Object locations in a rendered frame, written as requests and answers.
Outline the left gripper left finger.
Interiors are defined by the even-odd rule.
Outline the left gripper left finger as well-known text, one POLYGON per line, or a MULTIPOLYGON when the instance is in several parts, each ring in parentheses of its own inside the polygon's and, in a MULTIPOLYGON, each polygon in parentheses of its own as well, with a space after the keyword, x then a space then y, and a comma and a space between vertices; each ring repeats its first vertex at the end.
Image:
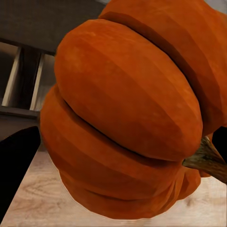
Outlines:
POLYGON ((0 224, 40 144, 38 126, 0 141, 0 224))

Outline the pumpkin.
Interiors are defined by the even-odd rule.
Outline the pumpkin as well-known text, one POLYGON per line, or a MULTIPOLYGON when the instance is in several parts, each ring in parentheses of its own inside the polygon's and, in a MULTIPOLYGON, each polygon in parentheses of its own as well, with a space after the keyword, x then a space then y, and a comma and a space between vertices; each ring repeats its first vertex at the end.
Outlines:
POLYGON ((205 0, 111 0, 65 35, 40 112, 71 196, 112 219, 152 218, 202 177, 227 185, 227 14, 205 0))

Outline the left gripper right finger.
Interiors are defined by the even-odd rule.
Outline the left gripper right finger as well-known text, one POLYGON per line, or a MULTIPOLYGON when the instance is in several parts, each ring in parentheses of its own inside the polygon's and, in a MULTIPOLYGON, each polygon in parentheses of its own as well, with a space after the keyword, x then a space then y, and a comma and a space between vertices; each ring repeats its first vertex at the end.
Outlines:
POLYGON ((227 164, 227 128, 220 127, 213 133, 212 143, 227 164))

